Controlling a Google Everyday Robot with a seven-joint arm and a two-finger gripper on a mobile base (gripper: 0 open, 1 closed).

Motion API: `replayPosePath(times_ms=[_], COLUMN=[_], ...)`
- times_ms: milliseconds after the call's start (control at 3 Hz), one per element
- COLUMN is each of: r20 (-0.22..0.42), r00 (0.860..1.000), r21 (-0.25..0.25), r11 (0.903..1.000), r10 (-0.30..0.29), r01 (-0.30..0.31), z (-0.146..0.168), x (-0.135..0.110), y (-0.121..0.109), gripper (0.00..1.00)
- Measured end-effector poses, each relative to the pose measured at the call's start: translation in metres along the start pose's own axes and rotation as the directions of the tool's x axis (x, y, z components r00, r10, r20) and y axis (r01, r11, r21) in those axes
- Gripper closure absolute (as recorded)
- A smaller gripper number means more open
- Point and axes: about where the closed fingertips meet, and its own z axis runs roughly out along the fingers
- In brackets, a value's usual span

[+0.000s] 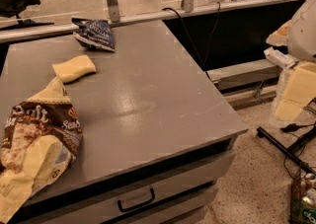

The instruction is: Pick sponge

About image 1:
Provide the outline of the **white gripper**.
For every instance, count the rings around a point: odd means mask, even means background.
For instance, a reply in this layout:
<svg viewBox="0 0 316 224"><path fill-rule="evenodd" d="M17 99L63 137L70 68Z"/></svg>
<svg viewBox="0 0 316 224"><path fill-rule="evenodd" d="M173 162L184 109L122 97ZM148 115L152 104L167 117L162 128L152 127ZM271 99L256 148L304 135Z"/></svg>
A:
<svg viewBox="0 0 316 224"><path fill-rule="evenodd" d="M293 68L284 68L276 85L272 125L284 126L294 122L315 98L316 63L299 62Z"/></svg>

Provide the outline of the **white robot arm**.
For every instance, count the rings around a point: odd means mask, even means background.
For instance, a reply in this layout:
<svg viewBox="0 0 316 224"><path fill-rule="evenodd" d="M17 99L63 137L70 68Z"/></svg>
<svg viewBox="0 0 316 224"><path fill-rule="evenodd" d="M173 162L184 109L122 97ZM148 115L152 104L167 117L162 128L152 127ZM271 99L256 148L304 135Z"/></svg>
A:
<svg viewBox="0 0 316 224"><path fill-rule="evenodd" d="M293 15L286 42L298 63L279 76L273 118L291 122L316 97L316 0L306 0Z"/></svg>

